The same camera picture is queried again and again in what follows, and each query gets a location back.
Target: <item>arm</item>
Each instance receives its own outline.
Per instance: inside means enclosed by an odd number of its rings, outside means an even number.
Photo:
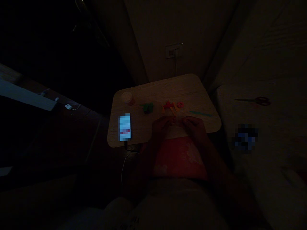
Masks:
[[[230,172],[208,138],[202,119],[188,116],[179,123],[192,137],[209,180],[233,224],[238,227],[269,227],[252,195]]]
[[[134,203],[138,202],[142,197],[148,179],[154,169],[157,153],[174,119],[174,116],[163,116],[153,122],[151,139],[140,155],[136,168],[124,183],[123,197]]]

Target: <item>bed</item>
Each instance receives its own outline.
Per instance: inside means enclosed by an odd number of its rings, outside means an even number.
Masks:
[[[270,99],[269,106],[235,99]],[[274,229],[307,229],[307,78],[220,86],[215,94],[235,173],[244,178]],[[236,129],[258,130],[253,150],[234,142]]]

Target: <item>pink cloth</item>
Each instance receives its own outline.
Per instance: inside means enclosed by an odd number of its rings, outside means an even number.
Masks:
[[[165,140],[157,154],[154,177],[180,177],[208,180],[201,156],[189,137]]]

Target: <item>smartphone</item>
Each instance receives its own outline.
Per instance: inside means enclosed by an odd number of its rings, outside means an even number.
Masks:
[[[131,116],[130,113],[125,113],[118,117],[118,138],[119,141],[131,139]]]

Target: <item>plug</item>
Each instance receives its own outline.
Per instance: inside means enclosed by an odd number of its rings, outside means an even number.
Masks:
[[[65,105],[66,109],[70,110],[72,108],[72,106],[70,104],[66,104]]]

